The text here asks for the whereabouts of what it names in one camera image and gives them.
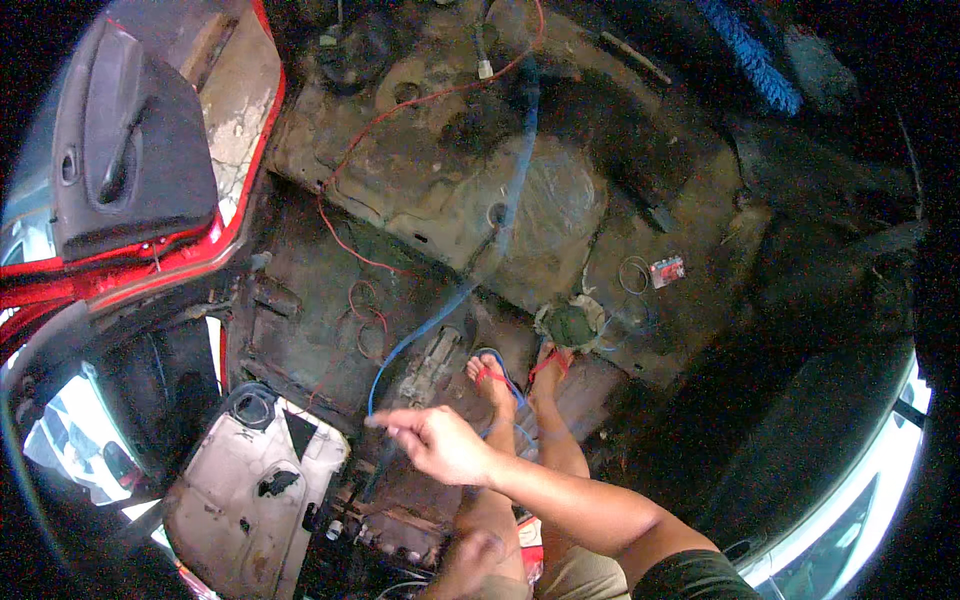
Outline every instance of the finger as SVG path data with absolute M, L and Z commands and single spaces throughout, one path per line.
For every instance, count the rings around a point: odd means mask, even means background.
M 387 431 L 393 431 L 393 427 L 387 429 Z M 394 440 L 396 440 L 396 444 L 403 448 L 403 451 L 407 453 L 407 456 L 410 457 L 414 467 L 418 467 L 419 460 L 423 458 L 423 454 L 426 452 L 426 446 L 423 445 L 423 440 L 421 440 L 416 433 L 410 431 L 409 429 L 398 429 L 395 433 L 391 433 L 390 435 L 394 438 Z
M 395 411 L 379 411 L 364 419 L 368 427 L 399 427 L 420 430 L 426 420 L 426 411 L 401 408 Z

